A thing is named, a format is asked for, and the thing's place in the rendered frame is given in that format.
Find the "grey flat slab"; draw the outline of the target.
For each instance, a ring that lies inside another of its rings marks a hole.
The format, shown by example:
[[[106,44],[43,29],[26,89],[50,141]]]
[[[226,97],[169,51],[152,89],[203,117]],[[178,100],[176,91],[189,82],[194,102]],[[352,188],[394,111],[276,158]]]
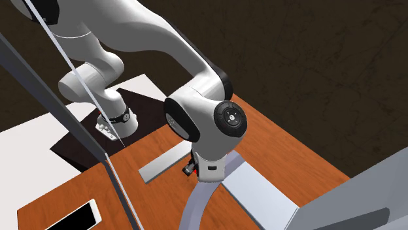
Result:
[[[180,160],[184,159],[190,154],[191,149],[192,143],[184,140],[141,167],[139,169],[139,174],[144,183],[150,183]]]

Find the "grey curved band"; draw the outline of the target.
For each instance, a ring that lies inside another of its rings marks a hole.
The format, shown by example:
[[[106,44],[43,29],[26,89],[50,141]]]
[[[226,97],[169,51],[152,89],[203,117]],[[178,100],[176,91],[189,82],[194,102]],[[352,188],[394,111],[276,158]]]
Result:
[[[226,177],[241,166],[245,160],[235,150],[226,156]],[[178,230],[199,230],[203,212],[222,182],[198,182],[184,207]]]

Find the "dark robot stand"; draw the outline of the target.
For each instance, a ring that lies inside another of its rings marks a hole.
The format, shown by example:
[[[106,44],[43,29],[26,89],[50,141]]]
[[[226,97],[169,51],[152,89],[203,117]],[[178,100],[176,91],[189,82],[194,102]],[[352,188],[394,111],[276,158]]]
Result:
[[[120,143],[118,140],[109,140],[95,128],[97,117],[99,116],[99,111],[96,109],[81,121],[81,124],[88,130],[109,156],[114,155],[126,146],[137,142],[167,124],[162,101],[122,88],[119,88],[118,92],[123,97],[126,105],[137,115],[137,121],[139,123],[136,132],[131,136],[124,138],[122,140],[123,143]],[[66,134],[50,149],[82,173],[99,163],[99,160],[97,160],[71,133]]]

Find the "brown wooden desk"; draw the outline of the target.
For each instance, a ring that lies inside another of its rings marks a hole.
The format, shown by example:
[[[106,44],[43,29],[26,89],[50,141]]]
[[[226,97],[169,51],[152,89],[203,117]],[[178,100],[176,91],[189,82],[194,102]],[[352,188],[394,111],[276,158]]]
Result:
[[[248,103],[233,96],[248,118],[248,130],[236,150],[295,204],[303,206],[347,180],[347,176],[314,153]],[[111,161],[144,230],[178,230],[194,176],[182,173],[181,161],[145,184],[139,169],[180,142],[163,126],[119,151]],[[102,164],[74,177],[18,211],[18,230],[45,230],[94,199],[102,220],[92,230],[133,230]],[[201,219],[200,230],[257,230],[256,224],[219,187]]]

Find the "white phone with black screen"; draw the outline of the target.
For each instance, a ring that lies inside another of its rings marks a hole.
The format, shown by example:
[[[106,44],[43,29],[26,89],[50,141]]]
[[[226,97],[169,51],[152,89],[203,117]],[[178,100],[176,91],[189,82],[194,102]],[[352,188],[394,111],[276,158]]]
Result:
[[[90,230],[102,221],[95,199],[78,207],[45,230]]]

